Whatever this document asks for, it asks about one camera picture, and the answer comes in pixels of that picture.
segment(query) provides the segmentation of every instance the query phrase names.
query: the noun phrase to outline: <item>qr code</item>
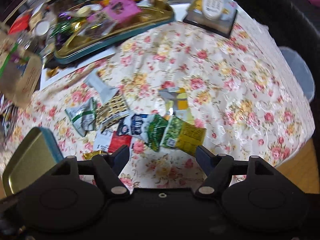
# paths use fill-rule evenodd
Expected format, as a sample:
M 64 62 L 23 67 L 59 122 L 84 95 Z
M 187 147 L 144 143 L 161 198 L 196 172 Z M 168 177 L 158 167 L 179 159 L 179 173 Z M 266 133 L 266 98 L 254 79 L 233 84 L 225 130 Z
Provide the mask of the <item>qr code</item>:
M 169 147 L 175 147 L 177 140 L 172 139 L 172 138 L 168 138 L 167 140 L 167 146 Z

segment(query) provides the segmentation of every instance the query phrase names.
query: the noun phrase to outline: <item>black sofa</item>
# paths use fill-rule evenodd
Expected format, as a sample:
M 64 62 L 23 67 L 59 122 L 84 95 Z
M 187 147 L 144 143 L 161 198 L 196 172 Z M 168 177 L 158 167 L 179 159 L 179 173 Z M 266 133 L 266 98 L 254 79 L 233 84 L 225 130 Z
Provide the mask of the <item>black sofa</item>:
M 269 27 L 278 46 L 297 51 L 309 66 L 316 84 L 311 110 L 316 130 L 313 143 L 320 162 L 320 8 L 308 0 L 235 0 L 252 18 Z

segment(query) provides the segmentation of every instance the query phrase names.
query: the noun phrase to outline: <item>silver bolt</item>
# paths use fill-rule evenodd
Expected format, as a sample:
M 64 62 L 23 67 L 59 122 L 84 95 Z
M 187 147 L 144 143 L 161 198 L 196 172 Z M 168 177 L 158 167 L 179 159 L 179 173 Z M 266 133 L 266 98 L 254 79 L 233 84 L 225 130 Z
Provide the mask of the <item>silver bolt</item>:
M 166 194 L 166 193 L 160 193 L 160 194 L 159 194 L 159 197 L 160 197 L 160 198 L 165 198 L 165 197 L 167 197 L 167 194 Z
M 121 195 L 127 192 L 127 188 L 122 186 L 116 186 L 111 189 L 111 192 L 116 195 Z
M 214 192 L 214 188 L 213 187 L 204 186 L 204 187 L 199 188 L 199 192 L 201 194 L 204 194 L 204 195 L 209 195 L 209 194 L 212 194 Z

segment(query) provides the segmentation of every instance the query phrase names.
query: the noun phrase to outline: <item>flower pattern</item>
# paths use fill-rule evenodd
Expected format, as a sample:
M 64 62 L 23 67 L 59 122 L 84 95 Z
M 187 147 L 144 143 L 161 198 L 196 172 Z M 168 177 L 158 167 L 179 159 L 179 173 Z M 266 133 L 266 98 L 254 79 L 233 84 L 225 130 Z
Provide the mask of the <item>flower pattern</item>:
M 236 160 L 259 155 L 273 166 L 295 154 L 308 139 L 301 116 L 283 85 L 277 68 L 265 61 L 259 47 L 236 23 L 230 39 L 184 23 L 171 23 L 125 41 L 111 59 L 99 60 L 33 94 L 20 110 L 3 167 L 34 126 L 48 127 L 64 156 L 78 160 L 92 151 L 96 136 L 81 137 L 65 115 L 99 94 L 83 81 L 93 68 L 108 85 L 118 87 L 131 110 L 166 113 L 159 89 L 183 87 L 197 127 L 207 129 L 204 146 Z M 194 157 L 175 149 L 150 150 L 134 140 L 129 163 L 119 178 L 134 187 L 198 187 L 204 173 Z M 92 182 L 92 177 L 84 176 Z

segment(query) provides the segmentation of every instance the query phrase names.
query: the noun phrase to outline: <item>pink packet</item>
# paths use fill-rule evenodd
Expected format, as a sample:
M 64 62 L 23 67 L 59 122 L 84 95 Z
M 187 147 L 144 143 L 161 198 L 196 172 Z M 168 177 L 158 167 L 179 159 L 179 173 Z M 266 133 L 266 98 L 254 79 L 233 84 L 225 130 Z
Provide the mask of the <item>pink packet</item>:
M 122 23 L 142 12 L 133 0 L 111 0 L 103 9 L 110 18 Z

